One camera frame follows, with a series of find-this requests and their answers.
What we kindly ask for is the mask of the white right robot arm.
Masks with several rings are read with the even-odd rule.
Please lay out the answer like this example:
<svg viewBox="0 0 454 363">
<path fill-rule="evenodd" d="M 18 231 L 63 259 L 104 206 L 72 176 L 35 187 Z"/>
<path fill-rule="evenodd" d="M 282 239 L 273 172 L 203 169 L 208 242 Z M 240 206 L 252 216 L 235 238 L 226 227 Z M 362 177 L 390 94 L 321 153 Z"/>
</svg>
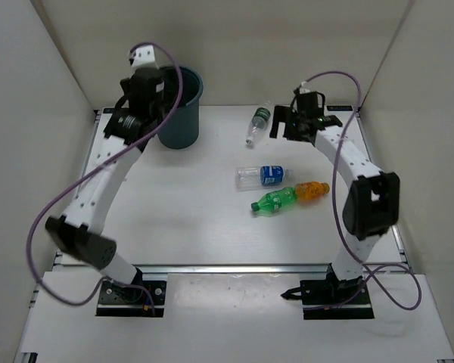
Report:
<svg viewBox="0 0 454 363">
<path fill-rule="evenodd" d="M 335 277 L 325 282 L 325 295 L 340 303 L 352 293 L 352 282 L 362 276 L 362 265 L 375 244 L 398 222 L 400 178 L 383 172 L 346 136 L 346 123 L 325 114 L 325 96 L 306 89 L 294 91 L 290 107 L 276 107 L 270 136 L 277 137 L 278 124 L 285 124 L 283 137 L 312 144 L 332 162 L 333 176 L 340 176 L 348 195 L 342 211 L 343 247 L 331 263 Z"/>
</svg>

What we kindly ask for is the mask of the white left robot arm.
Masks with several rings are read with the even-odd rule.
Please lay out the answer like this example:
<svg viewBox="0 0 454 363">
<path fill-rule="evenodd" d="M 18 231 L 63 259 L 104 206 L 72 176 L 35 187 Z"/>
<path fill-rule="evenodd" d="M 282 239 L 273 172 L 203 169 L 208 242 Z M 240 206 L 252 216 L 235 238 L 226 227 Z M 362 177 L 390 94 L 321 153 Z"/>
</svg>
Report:
<svg viewBox="0 0 454 363">
<path fill-rule="evenodd" d="M 63 253 L 118 281 L 119 296 L 134 303 L 144 292 L 137 269 L 118 253 L 116 242 L 104 237 L 102 231 L 126 174 L 145 149 L 135 142 L 162 121 L 163 74 L 155 66 L 141 67 L 120 85 L 124 95 L 104 127 L 95 159 L 98 173 L 83 184 L 60 217 L 48 217 L 45 229 Z"/>
</svg>

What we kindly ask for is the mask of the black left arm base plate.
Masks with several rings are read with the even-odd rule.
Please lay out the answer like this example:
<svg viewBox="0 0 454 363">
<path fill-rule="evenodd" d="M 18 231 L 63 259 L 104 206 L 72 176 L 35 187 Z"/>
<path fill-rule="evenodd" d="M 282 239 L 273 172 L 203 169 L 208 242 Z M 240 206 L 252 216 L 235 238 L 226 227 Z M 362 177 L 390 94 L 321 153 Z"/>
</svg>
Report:
<svg viewBox="0 0 454 363">
<path fill-rule="evenodd" d="M 95 315 L 98 317 L 162 318 L 166 299 L 167 281 L 143 280 L 151 295 L 136 288 L 123 288 L 103 282 L 98 294 Z"/>
</svg>

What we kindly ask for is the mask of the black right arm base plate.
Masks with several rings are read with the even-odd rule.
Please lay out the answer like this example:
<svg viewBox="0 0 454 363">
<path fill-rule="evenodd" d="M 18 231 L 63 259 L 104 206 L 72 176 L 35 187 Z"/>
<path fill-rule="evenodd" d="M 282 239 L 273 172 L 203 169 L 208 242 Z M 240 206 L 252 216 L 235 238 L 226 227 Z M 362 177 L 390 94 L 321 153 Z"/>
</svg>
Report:
<svg viewBox="0 0 454 363">
<path fill-rule="evenodd" d="M 368 288 L 355 283 L 342 289 L 335 282 L 302 280 L 281 298 L 301 301 L 305 321 L 370 320 L 375 318 Z"/>
</svg>

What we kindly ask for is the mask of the clear bottle green label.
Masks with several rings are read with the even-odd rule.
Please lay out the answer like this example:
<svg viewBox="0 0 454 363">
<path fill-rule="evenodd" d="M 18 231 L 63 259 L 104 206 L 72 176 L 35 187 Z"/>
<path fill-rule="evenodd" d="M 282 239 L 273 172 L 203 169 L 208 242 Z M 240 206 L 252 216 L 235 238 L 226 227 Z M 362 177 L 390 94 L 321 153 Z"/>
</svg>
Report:
<svg viewBox="0 0 454 363">
<path fill-rule="evenodd" d="M 272 115 L 272 105 L 270 101 L 257 106 L 247 127 L 245 144 L 247 147 L 254 147 L 261 136 L 267 130 Z"/>
</svg>

